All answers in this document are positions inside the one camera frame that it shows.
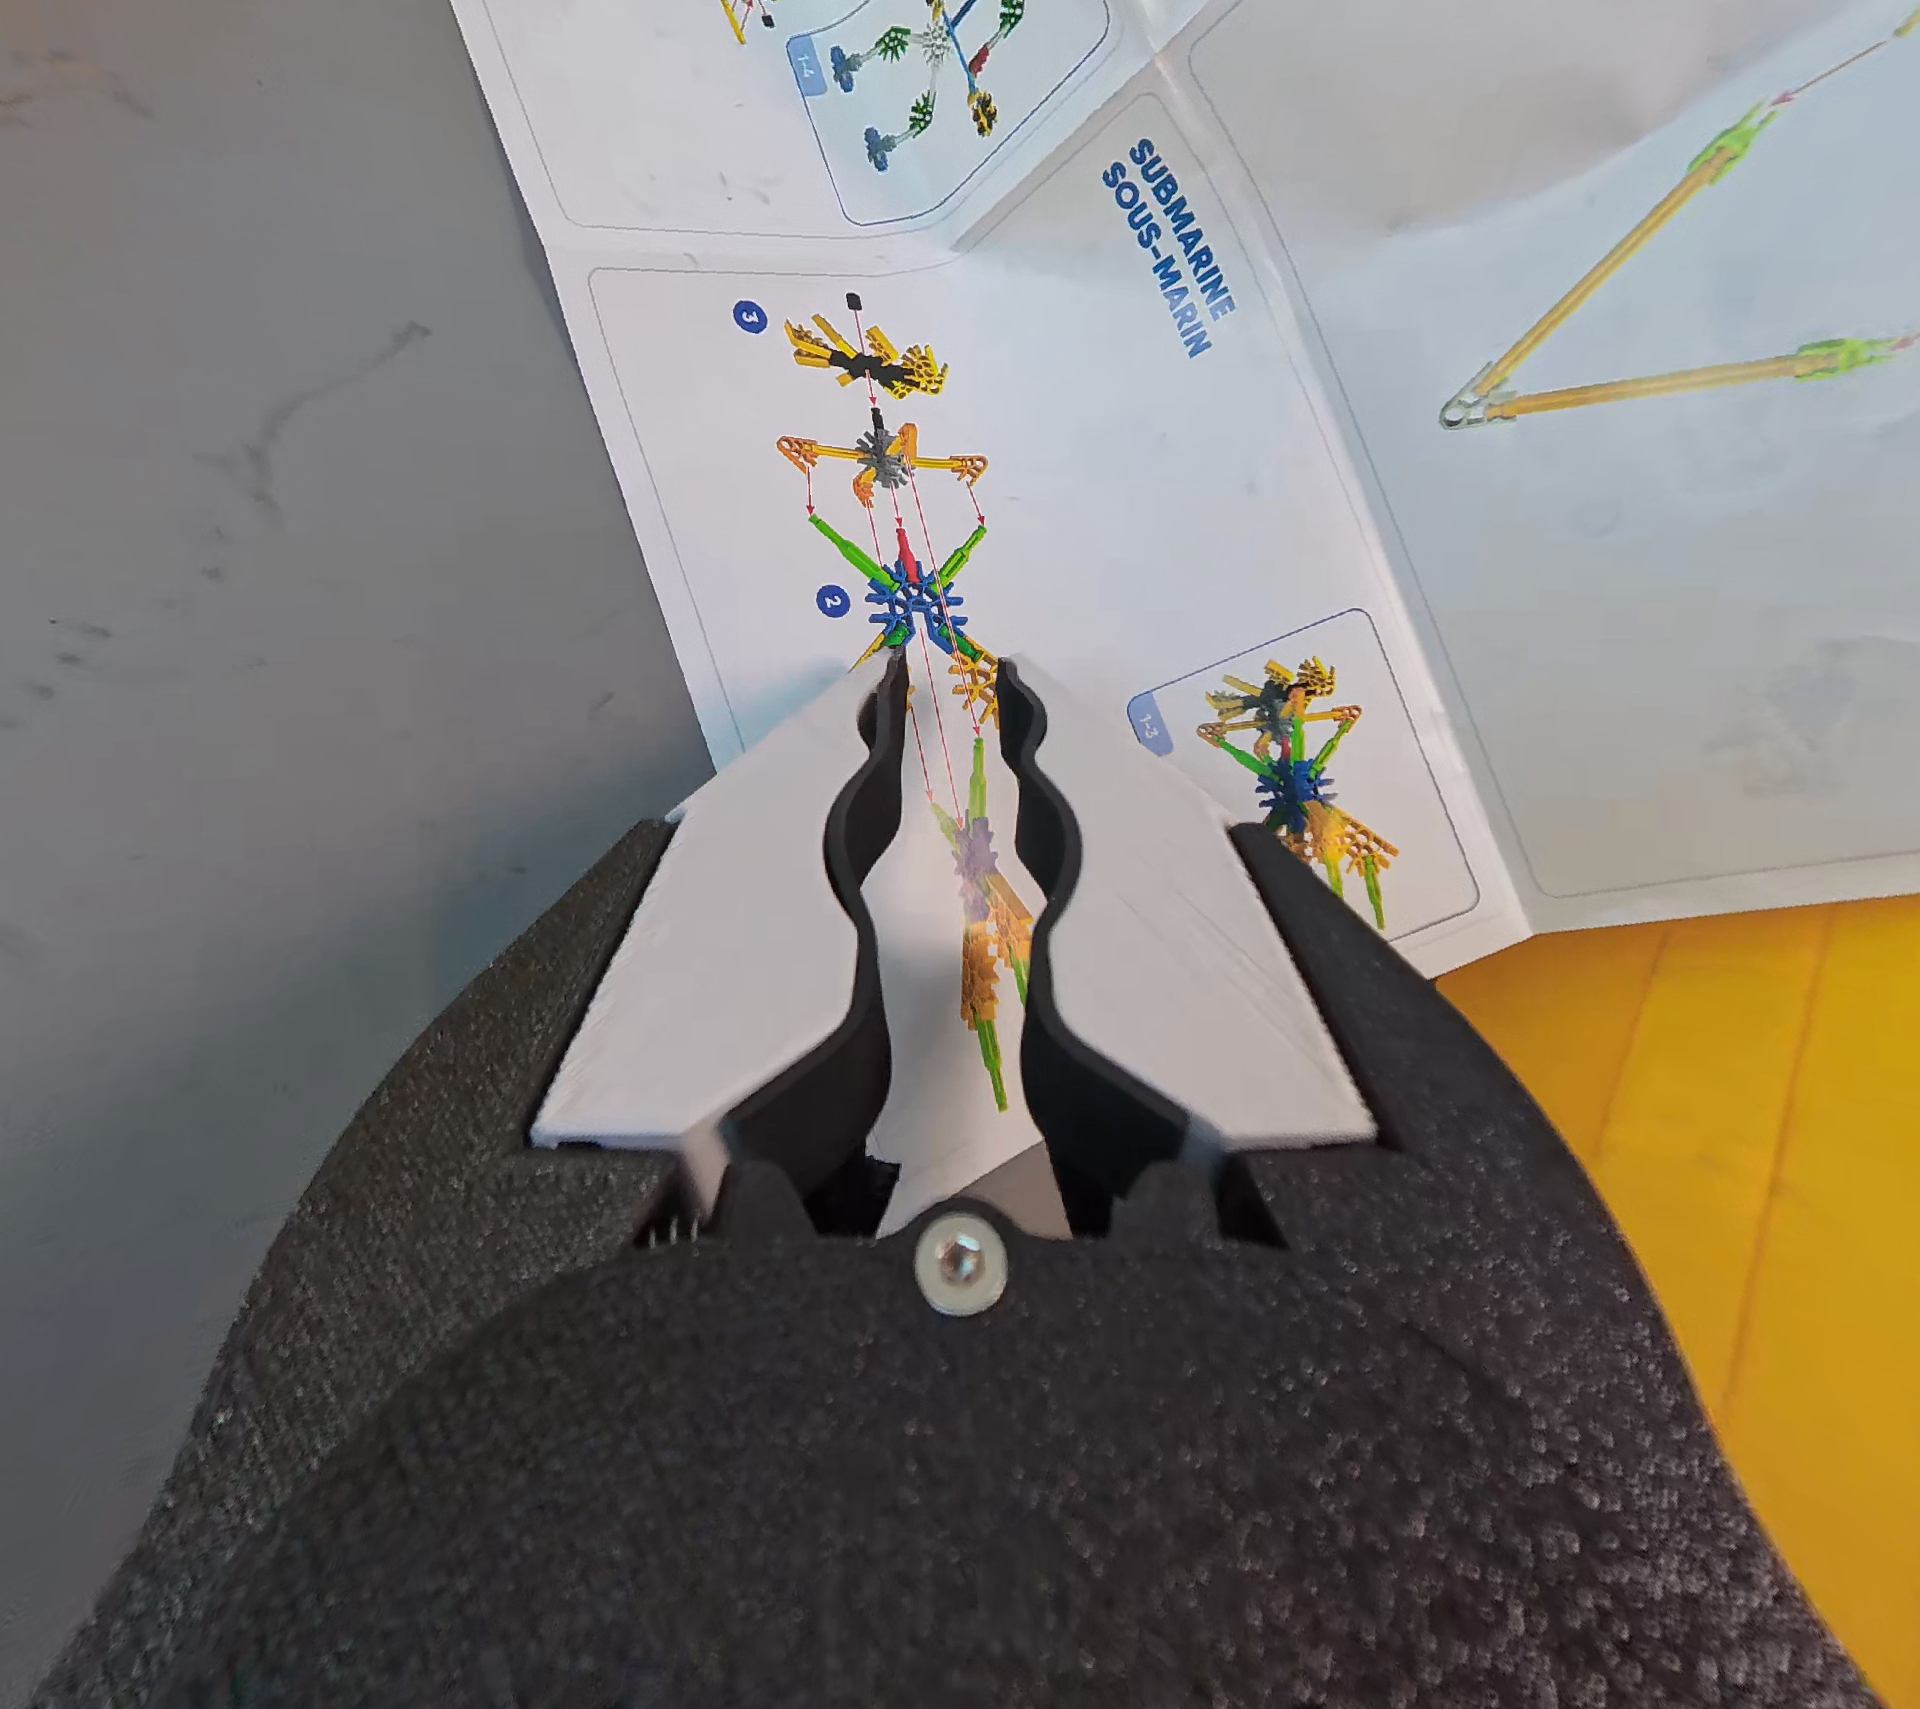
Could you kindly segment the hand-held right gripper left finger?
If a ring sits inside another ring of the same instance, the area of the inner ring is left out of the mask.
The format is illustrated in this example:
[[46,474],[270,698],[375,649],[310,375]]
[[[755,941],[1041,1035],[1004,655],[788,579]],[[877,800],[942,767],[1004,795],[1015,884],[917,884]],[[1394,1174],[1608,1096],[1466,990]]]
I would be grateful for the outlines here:
[[892,649],[684,800],[530,1146],[675,1150],[697,1211],[774,1165],[821,1230],[877,1230],[892,1042],[860,884],[903,829],[903,745]]

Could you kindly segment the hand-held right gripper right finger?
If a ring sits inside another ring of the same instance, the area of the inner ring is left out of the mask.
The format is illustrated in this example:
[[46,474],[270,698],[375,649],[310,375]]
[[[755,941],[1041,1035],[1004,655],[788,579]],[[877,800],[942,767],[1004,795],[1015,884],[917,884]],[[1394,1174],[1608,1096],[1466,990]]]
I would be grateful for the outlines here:
[[997,729],[1046,899],[1017,1059],[1067,1234],[1164,1165],[1235,1217],[1244,1150],[1375,1146],[1224,809],[1037,663],[997,667]]

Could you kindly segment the grey desk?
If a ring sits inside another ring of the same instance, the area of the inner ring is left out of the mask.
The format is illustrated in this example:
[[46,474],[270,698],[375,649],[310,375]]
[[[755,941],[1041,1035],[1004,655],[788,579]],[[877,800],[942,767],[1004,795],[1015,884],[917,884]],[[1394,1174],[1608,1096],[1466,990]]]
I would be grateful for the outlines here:
[[708,779],[446,0],[3,0],[3,1706],[415,1031]]

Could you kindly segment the yellow plastic bin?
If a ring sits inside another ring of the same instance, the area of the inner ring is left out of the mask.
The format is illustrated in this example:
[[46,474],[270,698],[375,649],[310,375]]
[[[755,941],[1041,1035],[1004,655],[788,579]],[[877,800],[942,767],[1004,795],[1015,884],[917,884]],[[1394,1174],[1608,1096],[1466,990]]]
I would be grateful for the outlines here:
[[1437,988],[1618,1211],[1816,1608],[1914,1706],[1914,899],[1540,933]]

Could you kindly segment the printed instruction sheet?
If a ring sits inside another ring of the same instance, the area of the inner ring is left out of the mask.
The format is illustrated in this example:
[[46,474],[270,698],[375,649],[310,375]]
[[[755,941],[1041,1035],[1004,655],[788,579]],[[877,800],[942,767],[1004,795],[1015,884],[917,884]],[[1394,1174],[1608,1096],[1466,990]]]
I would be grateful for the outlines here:
[[903,659],[886,1226],[1033,1146],[989,663],[1424,971],[1914,892],[1914,0],[450,0],[718,763]]

